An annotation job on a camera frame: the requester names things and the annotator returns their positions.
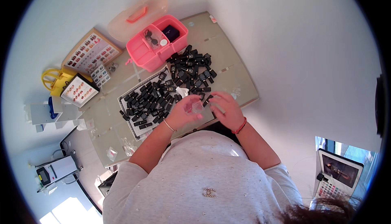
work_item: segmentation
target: silver bangle bracelet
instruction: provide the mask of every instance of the silver bangle bracelet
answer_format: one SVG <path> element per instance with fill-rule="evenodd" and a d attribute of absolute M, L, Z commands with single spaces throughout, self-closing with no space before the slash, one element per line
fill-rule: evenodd
<path fill-rule="evenodd" d="M 163 119 L 163 121 L 172 131 L 175 131 L 172 127 L 169 126 L 169 124 L 166 122 L 166 119 Z"/>

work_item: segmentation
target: white machine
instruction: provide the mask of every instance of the white machine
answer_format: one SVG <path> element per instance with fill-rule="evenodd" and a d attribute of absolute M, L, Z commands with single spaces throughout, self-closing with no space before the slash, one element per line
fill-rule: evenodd
<path fill-rule="evenodd" d="M 36 170 L 44 187 L 78 172 L 71 155 L 41 165 Z"/>

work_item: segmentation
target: woman's right hand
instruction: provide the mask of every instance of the woman's right hand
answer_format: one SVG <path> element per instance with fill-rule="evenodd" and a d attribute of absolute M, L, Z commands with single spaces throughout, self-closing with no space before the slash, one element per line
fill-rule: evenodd
<path fill-rule="evenodd" d="M 209 99 L 209 102 L 218 104 L 225 110 L 225 113 L 222 113 L 216 106 L 211 105 L 210 109 L 212 112 L 226 128 L 232 131 L 238 130 L 244 123 L 244 117 L 239 104 L 229 93 L 224 91 L 214 91 L 210 94 L 218 97 Z"/>

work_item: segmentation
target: wooden framed display board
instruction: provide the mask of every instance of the wooden framed display board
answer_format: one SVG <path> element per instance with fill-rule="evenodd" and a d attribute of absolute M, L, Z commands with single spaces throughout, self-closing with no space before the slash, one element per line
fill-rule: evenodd
<path fill-rule="evenodd" d="M 78 72 L 91 74 L 99 65 L 109 65 L 123 51 L 92 28 L 76 44 L 62 62 L 61 67 L 69 67 Z"/>

